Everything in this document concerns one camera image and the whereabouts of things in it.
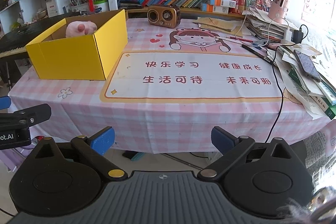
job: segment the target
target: silver bolt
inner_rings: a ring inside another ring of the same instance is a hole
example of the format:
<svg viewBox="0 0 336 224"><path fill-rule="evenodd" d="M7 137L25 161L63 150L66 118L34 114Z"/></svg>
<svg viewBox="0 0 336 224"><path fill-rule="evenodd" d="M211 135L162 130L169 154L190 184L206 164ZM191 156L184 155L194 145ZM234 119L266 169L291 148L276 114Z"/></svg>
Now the silver bolt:
<svg viewBox="0 0 336 224"><path fill-rule="evenodd" d="M212 169L204 169L201 171L201 175L206 178L213 178L217 175L217 172Z"/></svg>

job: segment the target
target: cartoon girl print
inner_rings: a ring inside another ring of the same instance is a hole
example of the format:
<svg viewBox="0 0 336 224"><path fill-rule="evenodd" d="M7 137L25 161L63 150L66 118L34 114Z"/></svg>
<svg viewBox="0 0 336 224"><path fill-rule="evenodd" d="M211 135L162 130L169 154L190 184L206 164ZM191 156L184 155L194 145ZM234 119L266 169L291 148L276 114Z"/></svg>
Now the cartoon girl print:
<svg viewBox="0 0 336 224"><path fill-rule="evenodd" d="M230 46L217 36L205 29L177 28L170 33L169 45L173 50L187 52L229 52Z"/></svg>

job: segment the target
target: pink figurine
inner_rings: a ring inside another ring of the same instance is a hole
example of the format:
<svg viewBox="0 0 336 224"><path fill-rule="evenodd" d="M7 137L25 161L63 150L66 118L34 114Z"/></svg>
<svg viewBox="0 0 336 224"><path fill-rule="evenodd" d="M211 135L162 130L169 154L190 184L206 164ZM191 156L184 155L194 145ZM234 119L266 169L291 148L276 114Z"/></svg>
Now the pink figurine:
<svg viewBox="0 0 336 224"><path fill-rule="evenodd" d="M97 25L91 21L71 22L66 30L65 37L80 37L82 35L94 34Z"/></svg>

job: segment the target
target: table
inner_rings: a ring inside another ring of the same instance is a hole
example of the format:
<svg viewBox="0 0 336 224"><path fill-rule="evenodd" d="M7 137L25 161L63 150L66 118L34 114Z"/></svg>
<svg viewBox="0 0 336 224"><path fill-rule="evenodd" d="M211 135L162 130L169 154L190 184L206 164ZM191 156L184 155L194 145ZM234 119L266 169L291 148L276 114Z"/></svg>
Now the table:
<svg viewBox="0 0 336 224"><path fill-rule="evenodd" d="M186 19L177 30L129 19L129 42L107 81L40 80L32 67L10 91L9 112L48 103L52 116L31 128L32 138L70 141L112 126L113 147L123 150L216 151L214 126L264 142L281 103L271 65L214 38L223 33L196 29ZM292 144L330 123L328 117L312 120L278 79L286 98L270 140Z"/></svg>

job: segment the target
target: brown radio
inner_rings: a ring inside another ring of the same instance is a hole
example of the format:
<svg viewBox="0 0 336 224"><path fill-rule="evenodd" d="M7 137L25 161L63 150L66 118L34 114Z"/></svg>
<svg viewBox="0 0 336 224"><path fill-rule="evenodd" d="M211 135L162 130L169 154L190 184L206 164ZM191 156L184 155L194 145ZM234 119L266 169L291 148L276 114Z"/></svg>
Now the brown radio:
<svg viewBox="0 0 336 224"><path fill-rule="evenodd" d="M175 28L181 22L179 7L170 5L149 6L147 17L150 24L167 28Z"/></svg>

